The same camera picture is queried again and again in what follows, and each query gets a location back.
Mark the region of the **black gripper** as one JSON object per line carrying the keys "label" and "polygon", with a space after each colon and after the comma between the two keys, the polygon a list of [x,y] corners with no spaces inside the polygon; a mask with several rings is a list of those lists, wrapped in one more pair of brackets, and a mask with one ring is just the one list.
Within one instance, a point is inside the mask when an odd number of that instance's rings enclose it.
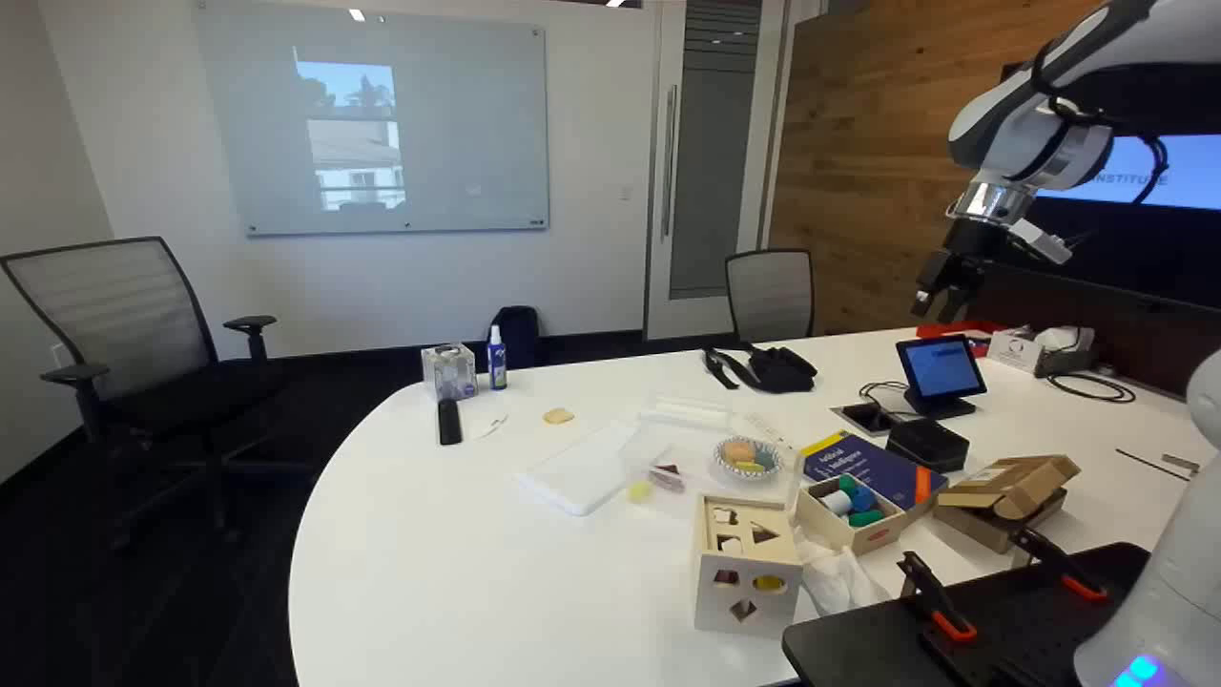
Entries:
{"label": "black gripper", "polygon": [[963,320],[992,263],[1010,248],[994,226],[954,221],[917,274],[913,313],[921,320]]}

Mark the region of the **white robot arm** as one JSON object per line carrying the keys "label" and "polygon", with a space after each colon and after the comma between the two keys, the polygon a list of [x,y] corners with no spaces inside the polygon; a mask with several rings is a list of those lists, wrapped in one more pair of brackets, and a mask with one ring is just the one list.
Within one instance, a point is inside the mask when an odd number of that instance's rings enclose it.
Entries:
{"label": "white robot arm", "polygon": [[1064,236],[1036,229],[1040,190],[1092,184],[1118,137],[1137,137],[1153,169],[1146,201],[1172,169],[1167,133],[1214,133],[1221,86],[1221,0],[1100,0],[1027,66],[973,94],[947,128],[966,190],[947,206],[947,239],[923,258],[913,313],[949,320],[985,282],[994,248],[1064,268]]}

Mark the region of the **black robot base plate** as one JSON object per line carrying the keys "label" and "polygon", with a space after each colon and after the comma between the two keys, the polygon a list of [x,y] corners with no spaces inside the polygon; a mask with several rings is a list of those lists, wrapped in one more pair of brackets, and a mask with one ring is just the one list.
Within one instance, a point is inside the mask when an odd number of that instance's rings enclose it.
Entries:
{"label": "black robot base plate", "polygon": [[1073,652],[1114,617],[1146,562],[1114,542],[944,585],[904,552],[898,599],[796,620],[783,652],[805,687],[1078,687]]}

